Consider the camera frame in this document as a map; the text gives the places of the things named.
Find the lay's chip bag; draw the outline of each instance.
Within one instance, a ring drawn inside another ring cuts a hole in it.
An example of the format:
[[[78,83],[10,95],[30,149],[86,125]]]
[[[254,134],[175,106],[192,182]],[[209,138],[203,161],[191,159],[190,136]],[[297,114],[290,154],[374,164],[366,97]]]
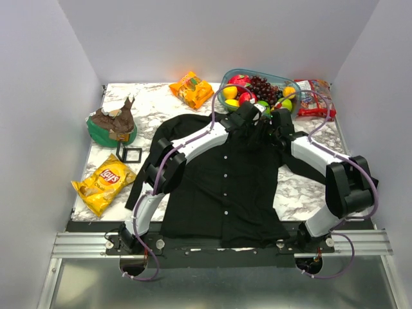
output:
[[[115,196],[135,179],[136,174],[111,154],[89,178],[71,184],[87,207],[100,217]]]

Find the lay's logo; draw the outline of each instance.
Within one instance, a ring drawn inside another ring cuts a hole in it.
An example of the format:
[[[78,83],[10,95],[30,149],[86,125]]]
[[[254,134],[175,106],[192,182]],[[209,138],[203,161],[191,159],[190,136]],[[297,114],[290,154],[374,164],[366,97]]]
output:
[[[117,176],[115,173],[113,173],[109,169],[105,169],[104,171],[102,171],[99,176],[102,177],[105,182],[112,183],[112,184],[117,183],[118,180],[120,179],[120,176]]]

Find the red apple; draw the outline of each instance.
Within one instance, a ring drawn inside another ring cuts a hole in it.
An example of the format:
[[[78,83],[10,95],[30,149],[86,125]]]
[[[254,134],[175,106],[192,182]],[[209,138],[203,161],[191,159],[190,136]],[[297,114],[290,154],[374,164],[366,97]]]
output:
[[[258,98],[255,96],[254,93],[252,93],[252,96],[255,98],[255,103],[256,103],[258,101]],[[242,104],[246,101],[250,101],[250,99],[251,97],[250,97],[249,92],[242,93],[239,97],[239,106],[242,106]]]
[[[231,79],[229,79],[228,84],[248,87],[250,86],[250,78],[247,75],[238,74],[238,75],[233,76]],[[246,91],[241,87],[236,87],[236,88],[238,89],[238,93],[244,93]]]

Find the green apple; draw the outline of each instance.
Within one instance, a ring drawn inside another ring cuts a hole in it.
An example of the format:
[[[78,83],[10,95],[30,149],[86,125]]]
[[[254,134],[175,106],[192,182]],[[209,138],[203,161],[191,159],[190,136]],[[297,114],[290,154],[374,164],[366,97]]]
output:
[[[282,107],[281,107],[281,108],[286,108],[287,110],[292,111],[292,109],[293,109],[293,104],[292,104],[292,101],[289,100],[288,98],[280,98],[280,99],[278,100],[278,102],[279,102],[280,104],[282,104]]]

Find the green bowl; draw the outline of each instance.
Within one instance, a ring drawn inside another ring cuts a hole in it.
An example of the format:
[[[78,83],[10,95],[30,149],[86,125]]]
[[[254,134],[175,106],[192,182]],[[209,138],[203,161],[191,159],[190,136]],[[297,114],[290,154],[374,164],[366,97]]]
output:
[[[104,147],[112,147],[116,148],[117,147],[117,140],[112,140],[109,137],[109,131],[106,129],[102,129],[98,125],[96,125],[93,121],[91,121],[90,117],[88,118],[88,121],[86,122],[88,126],[88,131],[90,134],[90,137],[99,145],[104,146]],[[127,142],[124,142],[124,145],[129,145],[133,143],[137,135],[137,127],[135,124],[135,128],[132,133],[130,133],[129,140]]]
[[[227,72],[221,80],[220,88],[225,86],[233,76],[238,75],[238,74],[248,75],[249,77],[251,77],[253,75],[259,75],[260,77],[266,77],[268,82],[271,83],[271,85],[278,86],[280,89],[283,89],[286,86],[293,87],[297,91],[299,91],[301,89],[297,83],[295,83],[294,81],[292,81],[290,79],[285,79],[283,77],[279,77],[279,76],[275,76],[275,75],[269,75],[269,74],[260,73],[260,72],[256,72],[256,71],[251,71],[251,70],[246,70],[246,69],[234,69],[234,70],[230,70],[229,72]],[[294,119],[297,116],[297,112],[299,111],[299,108],[301,107],[301,94],[298,93],[295,97],[296,97],[296,100],[295,100],[296,104],[294,104],[292,112],[291,112],[292,119]],[[233,106],[231,106],[231,105],[229,105],[225,102],[226,99],[223,96],[222,92],[219,93],[218,100],[229,111],[235,111],[235,110],[238,109],[238,108],[235,108],[235,107],[233,107]]]

